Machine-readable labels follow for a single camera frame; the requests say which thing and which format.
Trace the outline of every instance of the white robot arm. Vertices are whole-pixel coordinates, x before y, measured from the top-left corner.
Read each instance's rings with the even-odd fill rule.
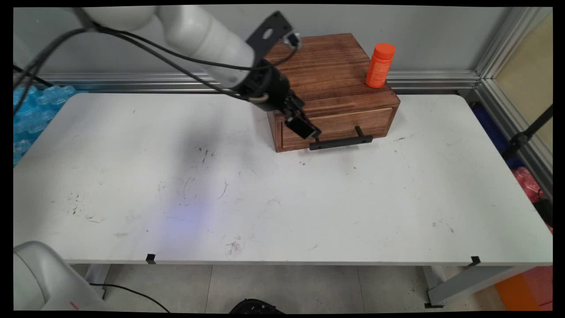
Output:
[[[98,24],[120,31],[145,26],[153,15],[163,24],[165,39],[177,53],[208,62],[254,68],[235,70],[200,64],[199,67],[224,87],[241,96],[266,100],[253,102],[265,111],[279,110],[285,124],[303,138],[317,137],[321,131],[304,115],[304,102],[290,89],[286,77],[263,59],[281,38],[298,49],[297,33],[280,12],[273,13],[244,41],[228,30],[201,6],[83,7]]]
[[[167,43],[178,53],[210,62],[252,67],[255,53],[201,6],[84,7],[97,23],[120,31],[147,25],[153,15],[161,21]],[[240,84],[249,71],[200,65],[226,88]]]

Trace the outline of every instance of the gray wall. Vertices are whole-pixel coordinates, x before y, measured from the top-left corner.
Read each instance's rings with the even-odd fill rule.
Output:
[[[377,5],[204,5],[229,29],[247,38],[275,10],[302,36],[352,33],[370,56],[376,43],[397,47],[394,71],[473,70],[509,11],[507,7]],[[14,62],[20,67],[64,31],[79,27],[70,10],[14,9]],[[154,18],[136,34],[164,45]],[[175,62],[195,70],[189,62]],[[108,35],[78,35],[45,64],[42,74],[176,72],[129,43]]]

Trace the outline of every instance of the drawer handle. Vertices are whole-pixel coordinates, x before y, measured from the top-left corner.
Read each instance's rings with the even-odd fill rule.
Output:
[[[363,135],[363,131],[359,126],[355,126],[355,131],[357,132],[357,137],[343,138],[336,140],[320,141],[316,137],[315,143],[310,143],[310,150],[327,149],[341,146],[351,146],[357,144],[368,144],[373,141],[373,135]]]

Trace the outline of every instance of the orange bottle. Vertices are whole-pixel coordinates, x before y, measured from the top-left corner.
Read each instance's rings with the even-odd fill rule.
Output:
[[[372,88],[381,88],[384,86],[386,76],[392,64],[392,57],[396,48],[388,43],[379,43],[375,45],[369,71],[365,83]]]

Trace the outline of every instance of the wooden box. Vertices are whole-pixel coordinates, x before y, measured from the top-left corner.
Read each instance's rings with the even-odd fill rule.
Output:
[[[289,53],[283,43],[266,56],[276,62]],[[302,48],[277,68],[289,79],[290,88],[306,105],[304,113],[322,133],[320,141],[365,135],[384,137],[400,100],[388,84],[365,84],[370,59],[351,33],[302,39]],[[308,148],[314,139],[302,139],[284,125],[279,111],[268,113],[276,152]]]

